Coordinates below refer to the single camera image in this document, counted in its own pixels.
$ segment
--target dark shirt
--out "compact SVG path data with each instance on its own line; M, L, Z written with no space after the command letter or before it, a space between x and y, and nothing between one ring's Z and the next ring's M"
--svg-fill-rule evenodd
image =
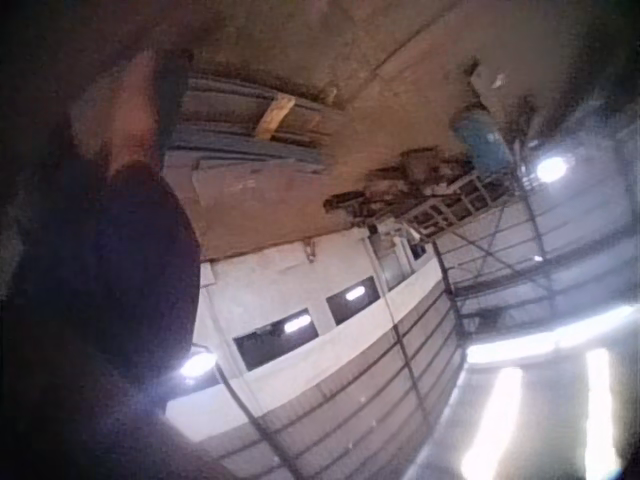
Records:
M47 200L26 235L3 320L65 322L131 384L152 388L189 352L197 239L149 166L128 166L107 182L69 144L45 179Z

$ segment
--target person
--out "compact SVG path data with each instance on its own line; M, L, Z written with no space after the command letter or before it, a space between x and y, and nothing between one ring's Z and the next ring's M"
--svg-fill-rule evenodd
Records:
M188 62L188 52L137 55L115 77L103 122L93 123L104 126L94 128L98 148L88 154L77 128L90 116L76 128L69 116L34 180L41 200L22 228L24 253L2 303L3 423L14 451L45 459L30 462L30 473L53 465L81 477L230 477L189 453L157 415L169 399L164 379L188 355L199 291L197 238L160 176ZM7 333L32 338L32 348ZM169 446L175 453L162 458Z

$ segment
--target light fixture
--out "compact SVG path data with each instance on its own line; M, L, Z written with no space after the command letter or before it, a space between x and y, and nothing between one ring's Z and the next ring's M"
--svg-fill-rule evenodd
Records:
M309 325L311 323L311 316L310 315L302 315L294 320L291 320L290 322L287 322L284 324L284 331L286 333L291 333L291 332L295 332L296 330L298 330L299 328L304 327L305 325Z
M587 353L589 409L584 469L587 480L615 478L620 459L613 444L609 352L603 348Z
M558 346L560 348L573 347L613 330L625 323L633 310L632 306L625 305L581 322L560 327L555 330Z
M364 292L365 292L365 288L362 285L360 285L359 287L356 287L353 290L349 290L345 295L345 297L349 301L355 300L356 298L364 295Z
M482 413L478 433L467 451L460 470L467 480L491 480L518 417L522 390L522 370L500 370Z
M180 373L187 377L187 379L193 379L201 377L213 367L215 367L218 361L218 356L211 352L200 352L193 355L180 369Z
M494 363L534 357L551 352L555 348L552 332L527 335L501 342L472 345L467 349L469 363Z
M567 173L567 162L562 157L549 157L538 164L536 175L544 183L555 182Z
M634 310L633 306L624 305L549 332L471 345L467 348L467 362L481 365L520 360L571 348L604 335L635 318L631 315Z

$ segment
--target wooden beam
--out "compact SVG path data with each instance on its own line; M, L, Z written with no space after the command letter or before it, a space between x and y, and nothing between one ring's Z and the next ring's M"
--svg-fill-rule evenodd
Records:
M295 97L286 93L278 93L256 127L254 137L260 140L269 140L295 103Z

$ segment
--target white wall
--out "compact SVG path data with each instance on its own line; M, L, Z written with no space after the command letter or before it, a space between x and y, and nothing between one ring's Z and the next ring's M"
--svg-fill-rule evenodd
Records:
M386 297L336 327L326 297L376 276L377 266L366 231L327 235L315 243L314 263L307 261L302 243L294 243L214 264L215 283L201 291L194 341L218 353L234 388L256 415L293 399L357 356L440 280L437 262L426 262ZM247 372L232 338L303 308L309 309L319 338ZM194 441L246 422L223 386L171 402L167 417Z

